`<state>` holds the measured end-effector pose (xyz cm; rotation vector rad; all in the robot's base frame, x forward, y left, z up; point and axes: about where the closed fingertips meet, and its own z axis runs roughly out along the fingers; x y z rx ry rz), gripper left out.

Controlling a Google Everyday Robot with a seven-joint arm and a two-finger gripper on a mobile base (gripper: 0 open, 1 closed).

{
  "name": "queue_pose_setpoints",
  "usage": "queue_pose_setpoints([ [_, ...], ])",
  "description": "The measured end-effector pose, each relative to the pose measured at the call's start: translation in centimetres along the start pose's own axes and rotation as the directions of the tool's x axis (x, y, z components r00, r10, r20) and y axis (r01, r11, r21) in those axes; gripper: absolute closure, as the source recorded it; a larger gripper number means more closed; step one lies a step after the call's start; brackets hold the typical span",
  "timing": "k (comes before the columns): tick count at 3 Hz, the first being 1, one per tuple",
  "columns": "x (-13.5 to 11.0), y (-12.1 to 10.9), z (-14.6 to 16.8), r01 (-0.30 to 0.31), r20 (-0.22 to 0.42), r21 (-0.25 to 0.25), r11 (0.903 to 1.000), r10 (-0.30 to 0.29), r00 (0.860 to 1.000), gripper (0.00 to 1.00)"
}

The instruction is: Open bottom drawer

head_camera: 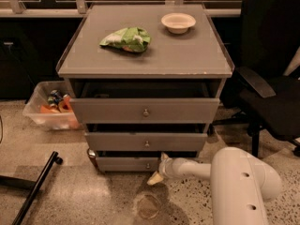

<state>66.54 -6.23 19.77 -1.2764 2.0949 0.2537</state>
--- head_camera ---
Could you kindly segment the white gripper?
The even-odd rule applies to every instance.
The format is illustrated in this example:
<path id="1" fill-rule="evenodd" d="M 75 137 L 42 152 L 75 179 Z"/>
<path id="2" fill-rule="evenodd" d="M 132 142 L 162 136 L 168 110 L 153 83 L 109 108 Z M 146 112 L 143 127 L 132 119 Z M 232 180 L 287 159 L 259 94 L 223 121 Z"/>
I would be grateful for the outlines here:
<path id="1" fill-rule="evenodd" d="M 154 172 L 147 181 L 149 186 L 160 183 L 163 179 L 174 178 L 173 159 L 164 152 L 161 152 L 160 159 L 161 162 L 158 166 L 158 172 Z"/>

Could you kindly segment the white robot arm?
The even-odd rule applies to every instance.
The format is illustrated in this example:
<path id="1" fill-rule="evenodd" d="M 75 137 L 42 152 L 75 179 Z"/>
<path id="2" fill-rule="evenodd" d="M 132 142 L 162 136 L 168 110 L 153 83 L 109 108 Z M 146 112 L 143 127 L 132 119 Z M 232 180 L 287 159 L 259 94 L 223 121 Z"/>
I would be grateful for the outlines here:
<path id="1" fill-rule="evenodd" d="M 211 163 L 162 154 L 147 184 L 186 177 L 210 182 L 214 225 L 269 225 L 264 204 L 282 191 L 273 167 L 235 147 L 220 149 Z"/>

